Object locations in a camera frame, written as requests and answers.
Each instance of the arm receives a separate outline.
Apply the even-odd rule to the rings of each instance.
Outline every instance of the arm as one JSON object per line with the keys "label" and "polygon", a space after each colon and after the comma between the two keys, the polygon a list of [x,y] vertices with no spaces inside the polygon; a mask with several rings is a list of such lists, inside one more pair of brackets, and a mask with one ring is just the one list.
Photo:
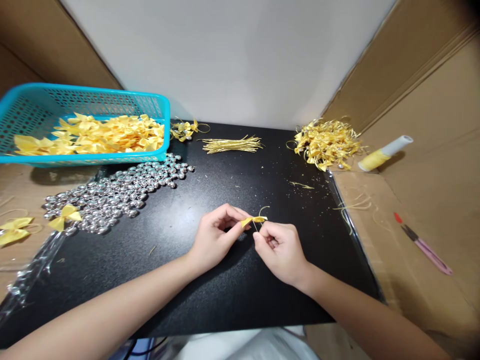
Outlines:
{"label": "arm", "polygon": [[5,350],[0,359],[108,357],[188,283],[224,258],[244,230],[239,221],[248,216],[228,204],[207,213],[186,255],[55,318]]}
{"label": "arm", "polygon": [[273,274],[314,299],[372,359],[450,359],[406,318],[309,263],[295,226],[267,221],[253,238]]}

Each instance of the pile of silver beads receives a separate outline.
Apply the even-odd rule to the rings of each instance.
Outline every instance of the pile of silver beads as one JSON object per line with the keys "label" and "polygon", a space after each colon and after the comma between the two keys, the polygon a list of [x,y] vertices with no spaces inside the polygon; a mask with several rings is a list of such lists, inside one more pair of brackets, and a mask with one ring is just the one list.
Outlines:
{"label": "pile of silver beads", "polygon": [[177,184],[174,180],[183,180],[187,172],[195,171],[194,166],[180,162],[181,160],[180,155],[167,153],[163,163],[141,162],[98,182],[92,181],[55,196],[47,196],[46,203],[42,205],[46,210],[43,217],[53,220],[62,214],[66,204],[72,204],[80,209],[82,221],[67,219],[65,235],[72,236],[78,230],[105,234],[123,215],[136,217],[139,214],[138,209],[145,206],[149,193],[167,186],[175,189]]}

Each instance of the red knife tip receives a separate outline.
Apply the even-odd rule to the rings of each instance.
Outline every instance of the red knife tip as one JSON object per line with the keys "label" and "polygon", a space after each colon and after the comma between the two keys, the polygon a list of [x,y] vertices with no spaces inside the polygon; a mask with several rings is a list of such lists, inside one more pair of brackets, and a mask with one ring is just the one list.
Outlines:
{"label": "red knife tip", "polygon": [[402,218],[400,217],[400,215],[398,215],[396,212],[393,213],[393,215],[395,215],[395,220],[397,223],[399,224],[403,224],[404,221],[402,220]]}

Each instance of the yellow ribbon bow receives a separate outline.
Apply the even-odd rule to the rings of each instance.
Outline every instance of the yellow ribbon bow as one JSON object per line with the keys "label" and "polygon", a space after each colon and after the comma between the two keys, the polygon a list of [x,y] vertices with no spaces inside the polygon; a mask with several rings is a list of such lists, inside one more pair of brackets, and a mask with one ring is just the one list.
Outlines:
{"label": "yellow ribbon bow", "polygon": [[33,219],[33,217],[19,217],[0,226],[0,229],[7,230],[2,236],[0,236],[0,246],[12,243],[30,235],[27,230],[22,230],[21,228],[30,224]]}
{"label": "yellow ribbon bow", "polygon": [[55,220],[48,223],[48,226],[54,228],[58,232],[62,232],[65,228],[65,220],[70,219],[73,221],[82,221],[82,216],[78,212],[78,208],[72,204],[67,204],[61,210],[61,215]]}
{"label": "yellow ribbon bow", "polygon": [[240,222],[241,222],[241,227],[244,228],[248,224],[250,224],[250,222],[263,223],[265,220],[268,220],[266,216],[255,216],[255,217],[247,217],[245,220]]}

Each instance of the white wall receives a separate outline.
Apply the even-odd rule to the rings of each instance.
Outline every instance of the white wall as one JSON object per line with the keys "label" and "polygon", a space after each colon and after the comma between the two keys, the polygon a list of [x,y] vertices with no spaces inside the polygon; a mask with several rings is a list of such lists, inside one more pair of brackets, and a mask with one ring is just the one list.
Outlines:
{"label": "white wall", "polygon": [[165,95],[172,116],[293,129],[319,116],[395,0],[62,2],[123,87]]}

